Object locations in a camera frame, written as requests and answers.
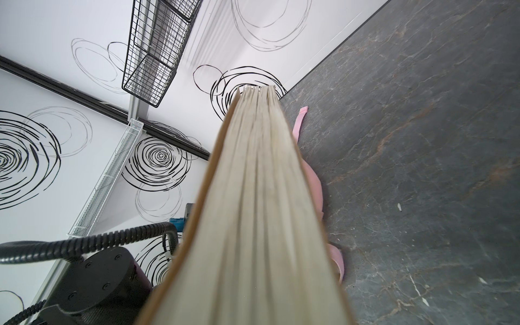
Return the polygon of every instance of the gray marble surface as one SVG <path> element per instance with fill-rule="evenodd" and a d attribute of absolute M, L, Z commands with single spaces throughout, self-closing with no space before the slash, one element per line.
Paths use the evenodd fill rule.
<path fill-rule="evenodd" d="M 519 17 L 391 0 L 282 99 L 360 324 L 520 324 Z"/>

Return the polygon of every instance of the black wire basket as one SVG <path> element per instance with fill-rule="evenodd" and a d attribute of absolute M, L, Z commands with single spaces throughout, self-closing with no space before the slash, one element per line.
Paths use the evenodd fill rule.
<path fill-rule="evenodd" d="M 202 0 L 134 0 L 122 88 L 157 107 L 170 86 Z"/>

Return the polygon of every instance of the pink strap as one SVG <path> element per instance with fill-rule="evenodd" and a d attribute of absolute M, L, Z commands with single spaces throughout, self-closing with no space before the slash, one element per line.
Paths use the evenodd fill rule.
<path fill-rule="evenodd" d="M 298 114 L 296 121 L 294 121 L 293 137 L 296 140 L 296 143 L 298 143 L 298 138 L 300 137 L 300 127 L 302 127 L 303 117 L 307 113 L 308 108 L 309 106 L 300 108 L 300 113 Z"/>

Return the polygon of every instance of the wire basket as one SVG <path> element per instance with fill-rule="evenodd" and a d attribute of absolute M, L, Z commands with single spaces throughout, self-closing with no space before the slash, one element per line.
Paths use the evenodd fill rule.
<path fill-rule="evenodd" d="M 202 0 L 134 0 L 122 88 L 157 107 L 170 86 Z"/>

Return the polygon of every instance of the pink object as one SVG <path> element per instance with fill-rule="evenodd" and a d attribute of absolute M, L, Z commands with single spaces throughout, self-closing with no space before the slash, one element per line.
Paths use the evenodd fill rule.
<path fill-rule="evenodd" d="M 307 113 L 308 106 L 302 107 L 294 122 L 293 127 L 293 137 L 298 143 L 298 138 L 300 137 L 300 128 L 302 127 L 303 117 Z M 321 182 L 318 178 L 318 175 L 313 171 L 313 169 L 307 164 L 305 160 L 302 159 L 303 171 L 305 172 L 305 176 L 307 176 L 307 180 L 310 186 L 310 195 L 313 198 L 314 206 L 318 210 L 320 220 L 323 220 L 323 189 L 321 188 Z M 341 251 L 331 244 L 327 244 L 329 249 L 329 256 L 336 263 L 337 268 L 340 272 L 340 283 L 343 280 L 343 275 L 345 274 L 345 264 L 343 263 L 343 255 Z"/>

